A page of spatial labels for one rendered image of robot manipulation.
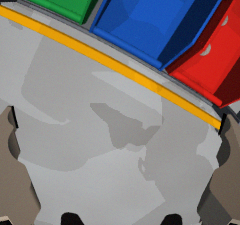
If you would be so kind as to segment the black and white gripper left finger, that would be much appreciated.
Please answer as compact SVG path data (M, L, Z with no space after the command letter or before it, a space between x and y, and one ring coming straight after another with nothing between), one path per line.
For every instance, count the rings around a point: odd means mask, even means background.
M18 161L17 128L14 106L9 105L0 115L0 225L34 225L41 210L27 168Z

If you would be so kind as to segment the red bin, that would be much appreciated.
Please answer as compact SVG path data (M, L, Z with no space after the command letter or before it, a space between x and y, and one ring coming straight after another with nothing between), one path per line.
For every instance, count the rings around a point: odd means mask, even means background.
M219 108L240 100L240 0L222 0L195 44L164 69Z

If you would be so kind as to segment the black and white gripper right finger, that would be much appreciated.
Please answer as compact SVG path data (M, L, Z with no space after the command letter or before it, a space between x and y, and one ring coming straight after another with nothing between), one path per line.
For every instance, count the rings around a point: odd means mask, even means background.
M226 133L225 133L226 132ZM197 206L201 225L240 225L240 126L223 113L215 169Z

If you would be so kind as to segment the blue open bin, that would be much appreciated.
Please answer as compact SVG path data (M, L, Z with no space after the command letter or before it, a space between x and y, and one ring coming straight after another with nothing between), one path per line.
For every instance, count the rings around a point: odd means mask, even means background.
M89 33L161 72L196 42L220 2L103 0Z

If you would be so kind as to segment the yellow bar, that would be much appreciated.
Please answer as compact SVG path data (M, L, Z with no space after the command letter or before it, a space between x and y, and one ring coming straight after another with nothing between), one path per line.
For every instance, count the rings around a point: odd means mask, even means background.
M180 106L186 111L192 113L203 121L214 126L218 130L220 129L221 121L205 112L201 108L197 107L193 103L164 87L163 85L157 83L156 81L150 79L149 77L143 75L142 73L134 70L133 68L123 64L122 62L106 55L105 53L59 31L44 23L41 23L33 18L30 18L24 14L0 5L0 15L10 19L16 23L19 23L29 29L32 29L46 37L49 37L103 65L106 67L124 75L125 77L137 82L138 84L148 88L149 90L157 93L158 95L164 97L165 99L173 102L174 104Z

